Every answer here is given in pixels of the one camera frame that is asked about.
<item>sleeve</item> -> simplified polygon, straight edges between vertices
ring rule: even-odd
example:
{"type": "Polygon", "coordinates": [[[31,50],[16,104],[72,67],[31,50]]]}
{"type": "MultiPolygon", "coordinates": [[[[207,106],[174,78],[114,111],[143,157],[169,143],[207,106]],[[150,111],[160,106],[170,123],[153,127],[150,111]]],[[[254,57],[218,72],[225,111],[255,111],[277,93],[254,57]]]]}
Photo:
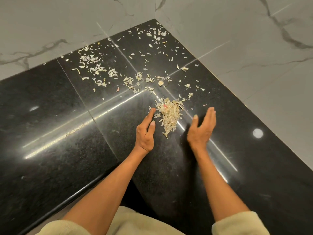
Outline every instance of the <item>sleeve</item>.
{"type": "Polygon", "coordinates": [[[66,220],[46,224],[36,235],[91,235],[82,226],[66,220]]]}
{"type": "Polygon", "coordinates": [[[234,214],[217,221],[212,226],[213,235],[269,235],[262,221],[253,211],[234,214]]]}

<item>cream shirt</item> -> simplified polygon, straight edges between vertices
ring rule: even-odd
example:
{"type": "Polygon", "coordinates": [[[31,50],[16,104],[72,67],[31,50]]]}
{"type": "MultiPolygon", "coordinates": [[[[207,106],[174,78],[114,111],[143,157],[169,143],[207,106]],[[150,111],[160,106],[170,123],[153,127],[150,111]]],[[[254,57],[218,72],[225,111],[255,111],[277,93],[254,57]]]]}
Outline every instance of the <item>cream shirt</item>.
{"type": "MultiPolygon", "coordinates": [[[[154,218],[120,206],[107,235],[184,235],[172,226],[154,218]]],[[[247,211],[227,217],[213,224],[213,235],[269,235],[255,212],[247,211]]],[[[91,235],[74,222],[57,220],[46,224],[36,235],[91,235]]]]}

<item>black granite countertop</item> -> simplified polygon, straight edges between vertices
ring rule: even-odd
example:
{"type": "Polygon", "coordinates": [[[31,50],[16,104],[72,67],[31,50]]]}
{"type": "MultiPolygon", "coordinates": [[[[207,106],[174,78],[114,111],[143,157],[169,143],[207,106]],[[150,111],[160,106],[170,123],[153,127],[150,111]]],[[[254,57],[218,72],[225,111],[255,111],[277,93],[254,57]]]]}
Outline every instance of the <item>black granite countertop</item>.
{"type": "Polygon", "coordinates": [[[193,96],[184,102],[184,116],[169,139],[157,122],[154,149],[133,176],[159,219],[186,234],[211,230],[214,219],[186,133],[194,114],[201,118],[214,106],[217,126],[208,151],[225,181],[258,213],[271,234],[309,234],[313,172],[165,31],[151,20],[88,50],[58,58],[69,81],[54,60],[0,82],[3,234],[21,234],[23,228],[60,209],[81,188],[103,177],[132,150],[135,128],[149,106],[161,97],[173,100],[179,95],[187,98],[189,93],[193,96]],[[79,67],[83,66],[80,57],[87,55],[98,57],[97,63],[107,72],[93,75],[89,68],[79,67]],[[183,72],[177,65],[189,70],[183,72]],[[110,77],[108,71],[113,68],[118,76],[110,77]],[[143,72],[143,78],[150,74],[151,78],[169,76],[172,81],[159,87],[157,81],[141,80],[135,87],[140,91],[134,94],[123,79],[132,77],[135,85],[137,72],[143,72]],[[98,86],[93,78],[105,78],[110,84],[98,86]]]}

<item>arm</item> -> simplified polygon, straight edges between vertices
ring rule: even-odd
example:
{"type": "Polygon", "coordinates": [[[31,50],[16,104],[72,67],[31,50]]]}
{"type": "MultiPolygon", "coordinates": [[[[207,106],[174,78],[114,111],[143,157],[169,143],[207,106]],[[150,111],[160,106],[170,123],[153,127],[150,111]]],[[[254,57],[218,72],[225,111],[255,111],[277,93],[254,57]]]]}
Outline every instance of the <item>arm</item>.
{"type": "Polygon", "coordinates": [[[136,168],[153,149],[155,122],[152,108],[136,129],[136,143],[129,156],[99,185],[84,196],[63,218],[92,235],[106,234],[136,168]]]}
{"type": "Polygon", "coordinates": [[[249,211],[249,209],[224,181],[209,158],[206,144],[215,125],[215,111],[213,107],[210,107],[200,127],[198,127],[198,116],[194,116],[187,139],[199,164],[214,219],[220,221],[231,215],[249,211]]]}

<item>person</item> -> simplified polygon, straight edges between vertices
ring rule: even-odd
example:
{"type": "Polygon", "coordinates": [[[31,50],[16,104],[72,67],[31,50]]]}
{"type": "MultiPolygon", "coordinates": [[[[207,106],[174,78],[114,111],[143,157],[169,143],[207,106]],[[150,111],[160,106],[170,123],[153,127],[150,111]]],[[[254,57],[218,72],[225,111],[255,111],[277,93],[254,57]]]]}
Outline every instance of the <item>person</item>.
{"type": "MultiPolygon", "coordinates": [[[[46,224],[37,235],[183,234],[168,224],[119,206],[136,168],[153,149],[154,112],[152,108],[137,126],[135,146],[129,156],[62,220],[46,224]]],[[[212,234],[269,234],[258,215],[249,210],[210,160],[206,145],[215,125],[216,112],[210,107],[201,126],[198,127],[198,116],[194,116],[187,135],[213,212],[212,234]]]]}

